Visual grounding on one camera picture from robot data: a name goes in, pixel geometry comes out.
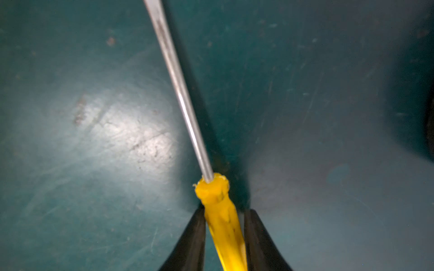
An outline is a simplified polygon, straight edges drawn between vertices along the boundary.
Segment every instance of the dark object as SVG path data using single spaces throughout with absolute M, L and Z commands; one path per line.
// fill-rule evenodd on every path
M 293 271 L 280 255 L 255 210 L 244 214 L 247 269 L 249 271 Z
M 280 255 L 255 210 L 244 215 L 247 269 L 293 271 Z M 204 268 L 205 216 L 203 206 L 190 219 L 175 249 L 160 271 L 202 271 Z
M 428 150 L 430 151 L 431 157 L 434 159 L 434 99 L 430 99 L 429 108 L 427 112 L 427 142 Z
M 202 271 L 205 251 L 205 209 L 199 207 L 190 219 L 175 249 L 160 271 Z

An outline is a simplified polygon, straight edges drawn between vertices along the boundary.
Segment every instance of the screwdriver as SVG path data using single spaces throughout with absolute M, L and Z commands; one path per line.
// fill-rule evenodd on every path
M 224 271 L 247 271 L 246 248 L 235 205 L 229 199 L 229 181 L 214 173 L 197 123 L 181 65 L 173 44 L 161 0 L 143 0 L 151 18 L 173 88 L 201 168 L 202 178 L 194 184 L 205 207 L 208 223 Z

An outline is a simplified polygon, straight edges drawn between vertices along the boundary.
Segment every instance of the teal painted surface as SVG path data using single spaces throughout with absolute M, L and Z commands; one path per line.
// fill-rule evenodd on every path
M 200 171 L 143 3 L 0 7 L 0 269 L 156 270 Z M 294 270 L 432 270 L 428 0 L 166 8 L 213 167 Z

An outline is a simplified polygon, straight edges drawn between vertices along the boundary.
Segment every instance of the metal shaft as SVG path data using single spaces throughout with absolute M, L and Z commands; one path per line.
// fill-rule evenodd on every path
M 193 105 L 191 104 L 184 75 L 167 25 L 163 5 L 161 4 L 161 0 L 143 1 L 148 9 L 152 25 L 157 34 L 157 39 L 160 43 L 161 51 L 163 52 L 164 60 L 169 71 L 170 79 L 172 80 L 172 85 L 175 89 L 176 97 L 178 98 L 178 103 L 193 144 L 194 152 L 196 153 L 197 161 L 199 162 L 205 182 L 210 183 L 214 179 L 214 172 L 211 167 L 207 149 L 205 148 L 199 124 L 197 123 Z

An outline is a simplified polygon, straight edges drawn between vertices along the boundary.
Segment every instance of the yellow handle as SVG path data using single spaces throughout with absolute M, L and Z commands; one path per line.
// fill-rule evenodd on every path
M 229 181 L 214 173 L 211 183 L 202 178 L 195 186 L 224 271 L 247 271 L 246 246 L 237 209 L 229 199 Z

